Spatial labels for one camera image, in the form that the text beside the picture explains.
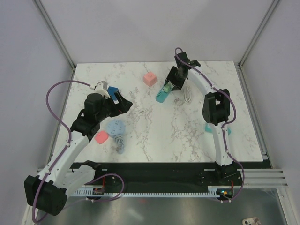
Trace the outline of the green cube plug adapter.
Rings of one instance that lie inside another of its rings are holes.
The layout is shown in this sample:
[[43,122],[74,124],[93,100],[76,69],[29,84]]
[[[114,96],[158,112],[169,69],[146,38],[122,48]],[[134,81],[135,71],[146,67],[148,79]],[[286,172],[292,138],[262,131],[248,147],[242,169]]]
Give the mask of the green cube plug adapter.
[[166,86],[163,87],[163,92],[164,92],[164,93],[169,93],[169,91],[170,91],[171,89],[172,89],[172,88],[171,88],[170,85],[166,85]]

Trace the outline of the teal power strip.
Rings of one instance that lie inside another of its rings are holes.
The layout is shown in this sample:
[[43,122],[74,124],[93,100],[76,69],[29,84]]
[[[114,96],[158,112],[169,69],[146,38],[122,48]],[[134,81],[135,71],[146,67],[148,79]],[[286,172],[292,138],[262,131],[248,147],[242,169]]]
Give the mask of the teal power strip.
[[168,97],[168,95],[170,94],[171,90],[169,91],[169,93],[164,93],[163,92],[163,87],[160,89],[160,91],[158,92],[158,94],[156,95],[155,100],[159,103],[164,103],[164,101],[166,100],[166,98]]

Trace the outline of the pink plug adapter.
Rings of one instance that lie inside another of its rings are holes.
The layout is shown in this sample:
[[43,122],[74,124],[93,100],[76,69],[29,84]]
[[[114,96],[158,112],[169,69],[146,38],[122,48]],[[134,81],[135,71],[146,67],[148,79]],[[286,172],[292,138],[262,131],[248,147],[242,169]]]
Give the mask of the pink plug adapter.
[[95,141],[98,144],[103,144],[108,138],[109,138],[109,135],[105,131],[100,131],[94,137]]

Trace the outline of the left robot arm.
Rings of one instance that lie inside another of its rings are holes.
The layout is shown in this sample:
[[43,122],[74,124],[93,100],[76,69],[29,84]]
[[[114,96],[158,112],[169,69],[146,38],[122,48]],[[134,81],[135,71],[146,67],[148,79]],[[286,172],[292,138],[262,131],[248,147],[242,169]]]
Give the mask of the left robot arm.
[[73,122],[69,137],[60,151],[37,176],[28,176],[24,189],[28,205],[50,215],[58,215],[67,199],[84,184],[99,184],[103,173],[99,164],[86,161],[78,170],[67,174],[79,153],[91,142],[100,129],[100,123],[107,117],[127,113],[132,102],[119,92],[115,93],[118,103],[100,93],[92,93],[84,101],[84,108]]

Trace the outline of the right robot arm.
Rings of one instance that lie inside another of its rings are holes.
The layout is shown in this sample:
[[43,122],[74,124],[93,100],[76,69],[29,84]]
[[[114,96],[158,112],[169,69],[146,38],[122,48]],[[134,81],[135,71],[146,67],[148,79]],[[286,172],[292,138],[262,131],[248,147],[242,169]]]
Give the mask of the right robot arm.
[[202,116],[212,130],[216,150],[215,162],[219,166],[230,165],[227,124],[230,116],[230,93],[227,89],[218,89],[213,81],[200,71],[201,64],[190,60],[185,52],[175,49],[176,66],[172,67],[164,85],[170,85],[172,91],[181,90],[185,81],[190,80],[203,94]]

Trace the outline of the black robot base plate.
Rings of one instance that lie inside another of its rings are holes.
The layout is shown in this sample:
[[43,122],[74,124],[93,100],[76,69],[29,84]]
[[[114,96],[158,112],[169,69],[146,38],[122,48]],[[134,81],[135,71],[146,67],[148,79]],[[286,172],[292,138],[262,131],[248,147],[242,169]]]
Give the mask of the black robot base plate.
[[209,186],[242,184],[236,163],[101,163],[93,179],[115,191],[206,191]]

